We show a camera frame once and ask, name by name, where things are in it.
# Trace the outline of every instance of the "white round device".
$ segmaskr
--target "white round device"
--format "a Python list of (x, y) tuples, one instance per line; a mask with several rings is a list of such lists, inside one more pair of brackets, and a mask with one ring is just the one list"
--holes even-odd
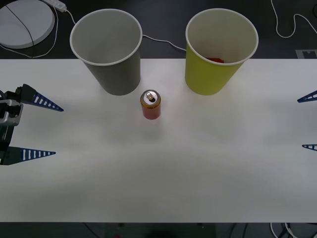
[[(7, 5), (28, 28), (34, 45), (53, 30), (55, 17), (48, 5), (39, 0), (18, 0)], [(29, 32), (6, 6), (0, 9), (0, 44), (22, 49), (32, 46)]]

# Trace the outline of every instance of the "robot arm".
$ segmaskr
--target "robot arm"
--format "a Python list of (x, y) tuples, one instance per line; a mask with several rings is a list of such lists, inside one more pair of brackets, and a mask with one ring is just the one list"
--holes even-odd
[(14, 127), (19, 125), (23, 104), (30, 104), (58, 112), (64, 110), (27, 84), (18, 87), (15, 93), (1, 93), (0, 98), (0, 165), (12, 165), (32, 159), (54, 155), (56, 152), (10, 147)]

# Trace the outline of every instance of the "black cable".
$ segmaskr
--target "black cable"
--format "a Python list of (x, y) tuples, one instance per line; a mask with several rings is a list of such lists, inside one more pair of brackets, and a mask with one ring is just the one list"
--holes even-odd
[(83, 222), (83, 224), (96, 238), (100, 238), (85, 222)]
[(246, 231), (247, 231), (247, 227), (248, 227), (249, 223), (246, 223), (244, 230), (243, 230), (243, 234), (242, 234), (242, 238), (244, 238), (246, 236)]
[(0, 96), (1, 96), (0, 100), (5, 100), (6, 99), (5, 94), (1, 90), (0, 90)]
[(317, 15), (316, 15), (316, 13), (315, 13), (315, 7), (317, 6), (317, 4), (315, 4), (314, 6), (313, 6), (313, 14), (314, 14), (314, 16), (317, 18)]
[(234, 228), (236, 227), (236, 223), (234, 223), (230, 229), (229, 238), (231, 238)]
[[(9, 9), (10, 12), (12, 12), (13, 15), (15, 15), (14, 12), (11, 11), (11, 9), (10, 9), (7, 5), (5, 5), (5, 6), (6, 6), (6, 8)], [(33, 58), (33, 55), (34, 55), (34, 41), (33, 41), (33, 38), (32, 38), (32, 36), (31, 36), (31, 33), (30, 33), (29, 29), (24, 25), (24, 23), (20, 20), (20, 18), (18, 18), (18, 20), (22, 23), (22, 25), (25, 27), (25, 29), (29, 32), (29, 35), (30, 35), (30, 37), (31, 37), (31, 41), (32, 41), (32, 54), (31, 54), (31, 58)]]

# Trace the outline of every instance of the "white cable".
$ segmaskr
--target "white cable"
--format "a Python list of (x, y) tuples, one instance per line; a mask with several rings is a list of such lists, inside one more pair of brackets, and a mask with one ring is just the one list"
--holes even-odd
[(55, 10), (56, 18), (57, 18), (57, 21), (56, 21), (56, 32), (55, 32), (55, 39), (54, 39), (53, 46), (52, 46), (52, 48), (50, 48), (50, 50), (47, 51), (44, 55), (35, 56), (35, 57), (33, 57), (33, 58), (39, 58), (39, 57), (42, 57), (42, 56), (46, 56), (46, 55), (53, 49), (53, 47), (55, 46), (55, 42), (56, 42), (56, 38), (57, 38), (57, 30), (58, 30), (58, 14), (57, 14), (57, 11), (56, 11), (55, 7), (53, 7), (53, 8), (54, 8), (54, 10)]
[(269, 227), (271, 228), (271, 232), (272, 232), (273, 236), (274, 236), (275, 238), (278, 238), (278, 236), (275, 234), (275, 232), (274, 232), (274, 230), (273, 230), (272, 223), (269, 224)]
[(272, 4), (272, 7), (273, 7), (273, 11), (274, 11), (274, 13), (275, 13), (275, 17), (276, 17), (276, 33), (280, 36), (280, 37), (282, 37), (282, 38), (290, 38), (291, 36), (293, 36), (294, 35), (294, 33), (295, 33), (295, 30), (296, 30), (296, 20), (295, 20), (295, 16), (301, 16), (302, 18), (304, 18), (307, 22), (308, 22), (308, 24), (312, 27), (312, 29), (315, 31), (315, 33), (317, 34), (317, 31), (316, 31), (316, 29), (313, 27), (313, 25), (307, 20), (307, 18), (305, 18), (304, 16), (302, 16), (302, 15), (300, 15), (300, 14), (294, 14), (294, 16), (293, 16), (293, 18), (294, 18), (294, 31), (293, 31), (293, 33), (290, 35), (290, 36), (282, 36), (282, 35), (280, 35), (279, 34), (279, 32), (278, 32), (278, 30), (277, 30), (277, 27), (278, 27), (278, 18), (277, 18), (277, 14), (276, 14), (276, 11), (275, 11), (275, 8), (274, 8), (274, 5), (273, 5), (273, 0), (271, 0), (271, 4)]
[(74, 17), (73, 17), (73, 15), (70, 13), (70, 11), (68, 11), (67, 9), (65, 9), (65, 11), (67, 11), (67, 12), (69, 13), (71, 19), (73, 20), (74, 24), (76, 25), (76, 22), (75, 22), (75, 20), (74, 20)]
[(174, 44), (173, 44), (172, 42), (170, 42), (170, 41), (164, 41), (164, 40), (154, 39), (154, 38), (149, 37), (149, 36), (147, 36), (147, 35), (143, 35), (143, 36), (144, 36), (144, 37), (146, 37), (146, 38), (149, 38), (149, 39), (151, 39), (151, 40), (153, 40), (153, 41), (159, 41), (159, 42), (166, 42), (166, 43), (169, 43), (169, 44), (171, 44), (172, 46), (174, 46), (175, 48), (178, 48), (178, 49), (180, 49), (180, 50), (182, 50), (182, 51), (186, 51), (185, 49), (180, 48), (180, 47), (178, 47), (178, 46), (174, 45)]
[[(57, 21), (56, 21), (56, 32), (55, 32), (55, 39), (54, 39), (53, 46), (52, 46), (52, 47), (50, 48), (50, 50), (47, 51), (44, 55), (34, 56), (33, 58), (39, 58), (39, 57), (42, 57), (42, 56), (46, 56), (46, 55), (53, 49), (53, 47), (55, 46), (55, 42), (56, 42), (56, 38), (57, 38), (57, 29), (58, 29), (58, 14), (57, 14), (57, 11), (56, 11), (55, 7), (53, 7), (53, 8), (54, 8), (54, 10), (55, 10), (56, 18), (57, 18)], [(2, 46), (2, 45), (0, 45), (0, 46), (1, 46), (3, 49), (7, 50), (7, 51), (11, 51), (11, 52), (17, 53), (17, 54), (19, 54), (19, 55), (26, 56), (26, 57), (28, 57), (28, 58), (32, 58), (31, 56), (22, 54), (22, 53), (20, 53), (20, 52), (17, 52), (17, 51), (11, 50), (11, 49), (8, 49), (8, 48), (6, 48), (6, 47), (4, 47), (4, 46)]]
[(284, 223), (284, 224), (285, 224), (285, 228), (286, 228), (286, 230), (288, 231), (288, 233), (289, 233), (293, 238), (298, 238), (298, 237), (294, 236), (294, 234), (292, 233), (291, 229), (288, 228), (287, 223)]

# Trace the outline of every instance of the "soda can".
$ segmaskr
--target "soda can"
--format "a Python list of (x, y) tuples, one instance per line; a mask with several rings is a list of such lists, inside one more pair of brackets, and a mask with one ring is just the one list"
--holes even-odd
[(160, 116), (160, 95), (157, 91), (146, 90), (140, 101), (145, 118), (154, 120)]

